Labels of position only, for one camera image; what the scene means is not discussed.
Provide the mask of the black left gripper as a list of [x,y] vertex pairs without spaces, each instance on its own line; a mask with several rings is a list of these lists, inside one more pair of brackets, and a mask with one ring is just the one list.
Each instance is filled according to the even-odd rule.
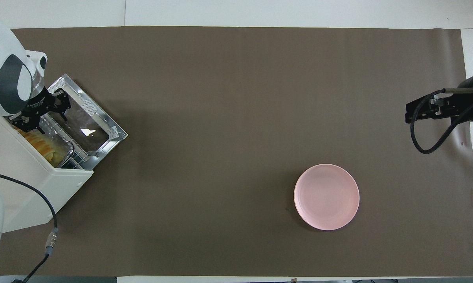
[[41,134],[40,117],[48,112],[58,113],[64,121],[68,121],[66,111],[71,108],[70,96],[64,90],[55,90],[52,94],[46,88],[31,98],[24,108],[24,115],[12,115],[11,125],[23,132],[37,130]]

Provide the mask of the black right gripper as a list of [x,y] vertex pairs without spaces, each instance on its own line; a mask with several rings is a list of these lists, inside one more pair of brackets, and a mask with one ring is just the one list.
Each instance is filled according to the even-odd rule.
[[[473,76],[461,82],[458,88],[473,88]],[[416,120],[422,119],[444,119],[450,118],[450,122],[454,122],[460,117],[461,113],[473,105],[473,93],[470,94],[459,94],[452,93],[450,96],[445,96],[434,99],[425,100],[419,98],[409,102],[405,106],[405,123],[411,124],[411,120],[416,112]]]

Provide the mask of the silver aluminium foil tray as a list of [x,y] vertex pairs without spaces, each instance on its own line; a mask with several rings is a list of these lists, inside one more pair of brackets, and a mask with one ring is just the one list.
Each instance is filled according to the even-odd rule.
[[48,143],[53,156],[49,163],[54,168],[62,168],[71,161],[75,153],[75,147],[71,141],[64,136],[62,128],[50,116],[43,115],[40,118],[39,131],[41,137]]

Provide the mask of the yellow ridged bread loaf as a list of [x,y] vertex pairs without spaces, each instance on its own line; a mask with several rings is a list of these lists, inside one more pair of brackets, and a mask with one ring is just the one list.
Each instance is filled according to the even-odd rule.
[[40,131],[31,130],[25,132],[17,129],[17,132],[53,167],[58,168],[60,163],[66,158],[68,149],[57,144],[45,134],[41,134]]

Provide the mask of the glass oven door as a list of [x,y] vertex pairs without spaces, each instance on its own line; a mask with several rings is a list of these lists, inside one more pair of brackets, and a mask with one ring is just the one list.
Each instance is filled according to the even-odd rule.
[[48,91],[66,95],[70,108],[64,113],[43,116],[48,128],[69,142],[71,154],[63,161],[64,169],[92,171],[128,134],[67,74],[59,77]]

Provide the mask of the cream toaster oven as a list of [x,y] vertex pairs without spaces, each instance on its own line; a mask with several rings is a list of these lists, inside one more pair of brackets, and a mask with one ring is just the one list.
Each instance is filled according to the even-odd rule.
[[[82,169],[54,168],[8,122],[0,118],[0,174],[39,190],[59,212],[93,175]],[[23,185],[0,178],[3,232],[46,224],[52,213],[45,201]]]

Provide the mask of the pink round plate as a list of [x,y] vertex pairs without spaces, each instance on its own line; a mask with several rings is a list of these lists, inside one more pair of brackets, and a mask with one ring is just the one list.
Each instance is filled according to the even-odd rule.
[[355,179],[338,165],[314,165],[298,178],[293,200],[298,215],[314,229],[333,231],[355,217],[360,190]]

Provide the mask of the brown table mat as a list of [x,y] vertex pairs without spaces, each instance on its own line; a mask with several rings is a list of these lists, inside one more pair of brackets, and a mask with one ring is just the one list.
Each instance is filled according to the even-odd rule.
[[[16,29],[128,133],[57,214],[50,276],[473,276],[469,125],[419,153],[407,103],[465,79],[459,30]],[[306,169],[360,190],[343,228]]]

